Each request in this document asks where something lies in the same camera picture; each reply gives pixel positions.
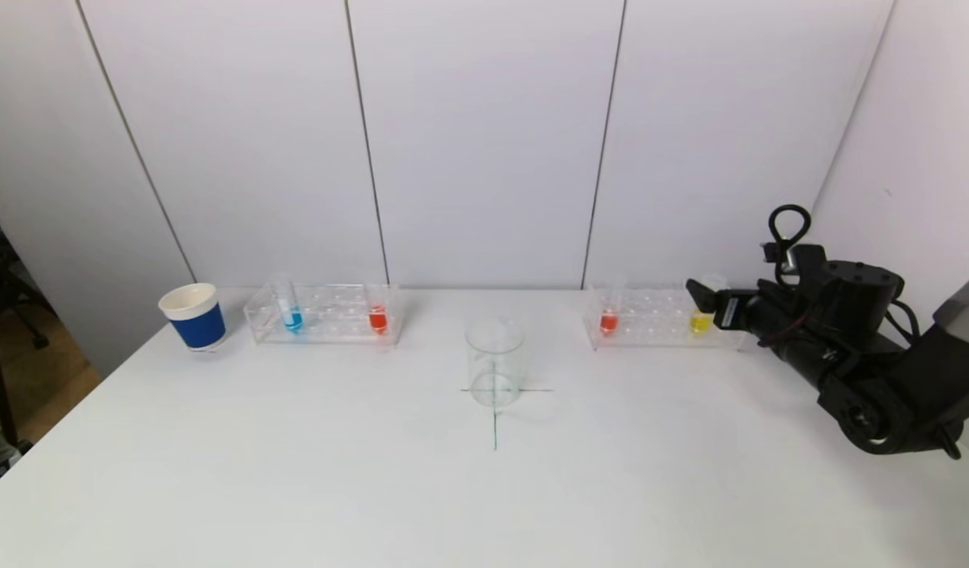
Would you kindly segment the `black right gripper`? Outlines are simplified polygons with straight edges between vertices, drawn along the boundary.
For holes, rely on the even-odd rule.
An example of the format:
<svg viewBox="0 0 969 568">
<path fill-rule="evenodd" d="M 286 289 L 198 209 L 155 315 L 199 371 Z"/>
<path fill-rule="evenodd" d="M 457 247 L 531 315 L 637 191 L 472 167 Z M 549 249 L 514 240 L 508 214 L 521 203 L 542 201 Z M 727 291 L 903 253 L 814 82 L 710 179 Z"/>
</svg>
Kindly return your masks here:
<svg viewBox="0 0 969 568">
<path fill-rule="evenodd" d="M 822 364 L 822 344 L 808 330 L 810 302 L 787 288 L 726 289 L 716 293 L 696 279 L 687 279 L 696 309 L 716 313 L 722 331 L 741 331 L 756 338 L 787 364 Z"/>
</svg>

